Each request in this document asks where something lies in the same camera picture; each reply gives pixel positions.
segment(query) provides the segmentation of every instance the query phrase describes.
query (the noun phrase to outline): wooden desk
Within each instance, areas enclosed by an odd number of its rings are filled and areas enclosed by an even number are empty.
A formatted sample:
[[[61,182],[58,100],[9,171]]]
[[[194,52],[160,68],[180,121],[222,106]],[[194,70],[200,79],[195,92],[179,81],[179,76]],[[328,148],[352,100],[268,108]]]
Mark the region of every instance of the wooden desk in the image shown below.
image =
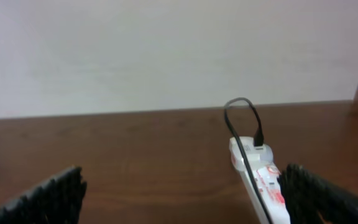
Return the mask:
[[[358,194],[358,106],[260,106],[280,169],[290,163]],[[230,113],[242,135],[250,111]],[[80,223],[258,223],[232,168],[223,111],[0,120],[0,204],[76,164],[89,188]]]

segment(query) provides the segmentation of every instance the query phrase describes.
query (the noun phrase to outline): power strip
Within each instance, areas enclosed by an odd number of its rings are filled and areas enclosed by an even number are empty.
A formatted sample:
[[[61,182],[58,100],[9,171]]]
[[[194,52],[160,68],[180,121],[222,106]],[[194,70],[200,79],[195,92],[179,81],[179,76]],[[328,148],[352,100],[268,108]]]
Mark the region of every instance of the power strip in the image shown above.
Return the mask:
[[[285,201],[281,195],[280,185],[277,182],[277,177],[280,175],[280,172],[273,163],[272,149],[266,144],[254,147],[254,138],[251,137],[240,137],[240,140],[246,151],[260,196],[263,199],[263,203],[265,204],[273,223],[289,224],[290,216],[285,208]],[[244,160],[235,138],[230,138],[229,148],[233,166],[241,175],[260,223],[269,224],[266,214],[252,188],[249,175],[244,165]]]

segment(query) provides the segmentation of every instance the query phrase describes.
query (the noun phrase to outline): black plug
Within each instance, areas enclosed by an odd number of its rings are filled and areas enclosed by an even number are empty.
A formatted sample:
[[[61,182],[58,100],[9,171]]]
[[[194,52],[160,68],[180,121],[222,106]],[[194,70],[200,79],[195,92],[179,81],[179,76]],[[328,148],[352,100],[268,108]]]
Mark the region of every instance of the black plug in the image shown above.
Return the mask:
[[[254,136],[254,146],[263,146],[264,145],[264,134],[262,132],[261,126],[259,126],[258,130],[256,130],[255,136]]]

